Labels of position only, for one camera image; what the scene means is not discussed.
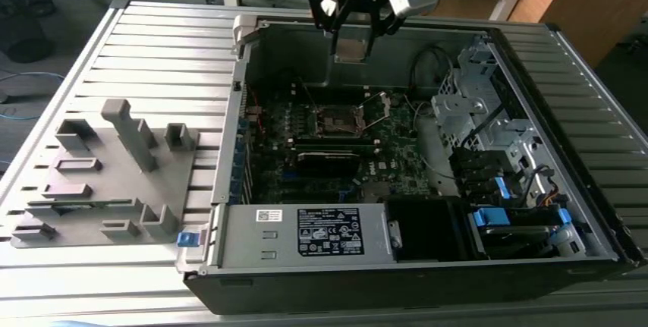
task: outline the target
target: motherboard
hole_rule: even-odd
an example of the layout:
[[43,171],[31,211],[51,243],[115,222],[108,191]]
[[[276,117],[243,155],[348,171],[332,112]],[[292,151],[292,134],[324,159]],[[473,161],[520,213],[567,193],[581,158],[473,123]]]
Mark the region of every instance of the motherboard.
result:
[[252,203],[376,203],[391,194],[436,194],[415,115],[405,94],[380,87],[329,90],[299,77],[257,83],[247,103]]

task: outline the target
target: power supply label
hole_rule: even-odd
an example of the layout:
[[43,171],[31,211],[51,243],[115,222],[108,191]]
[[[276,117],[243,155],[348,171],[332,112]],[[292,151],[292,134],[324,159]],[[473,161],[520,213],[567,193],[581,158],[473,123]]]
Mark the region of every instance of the power supply label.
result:
[[296,219],[300,255],[364,255],[357,208],[299,209]]

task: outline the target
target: slotted metal table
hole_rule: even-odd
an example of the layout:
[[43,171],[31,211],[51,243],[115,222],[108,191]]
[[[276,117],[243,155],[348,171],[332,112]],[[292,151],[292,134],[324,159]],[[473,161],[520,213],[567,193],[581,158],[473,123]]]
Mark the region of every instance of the slotted metal table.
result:
[[[0,325],[60,320],[101,325],[351,325],[465,317],[472,319],[463,320],[463,326],[569,321],[641,325],[648,316],[648,269],[528,302],[215,316],[183,284],[173,244],[29,250],[9,245],[25,199],[57,151],[56,126],[64,118],[101,122],[105,98],[128,98],[132,113],[152,128],[184,122],[200,130],[183,224],[207,222],[236,60],[232,26],[240,13],[309,16],[299,10],[113,2],[0,182]],[[475,25],[471,20],[419,22]],[[504,32],[632,236],[648,248],[648,142],[641,130],[559,32],[539,24],[479,24]]]

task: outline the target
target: floor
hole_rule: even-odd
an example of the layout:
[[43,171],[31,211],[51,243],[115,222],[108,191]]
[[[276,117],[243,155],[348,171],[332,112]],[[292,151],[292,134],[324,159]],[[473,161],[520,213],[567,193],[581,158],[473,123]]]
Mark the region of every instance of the floor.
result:
[[639,127],[648,133],[648,48],[629,54],[625,47],[616,47],[596,67],[596,74]]
[[[48,71],[65,75],[83,50],[83,46],[101,20],[112,0],[53,0],[57,12],[40,20],[47,37],[56,44],[56,51],[43,61],[16,64],[0,53],[0,79],[7,73]],[[205,0],[137,0],[204,4]],[[244,5],[280,8],[308,8],[307,0],[241,0]],[[0,115],[31,117],[39,115],[57,90],[59,80],[53,77],[16,77],[0,82],[0,90],[11,96],[7,104],[0,104]],[[0,176],[7,170],[27,138],[36,120],[12,121],[0,118]]]

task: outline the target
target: barcode sticker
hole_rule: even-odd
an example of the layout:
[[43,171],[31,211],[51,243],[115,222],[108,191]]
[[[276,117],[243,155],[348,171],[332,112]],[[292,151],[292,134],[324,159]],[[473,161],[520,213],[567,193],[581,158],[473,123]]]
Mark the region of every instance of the barcode sticker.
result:
[[257,209],[256,222],[281,222],[281,209]]

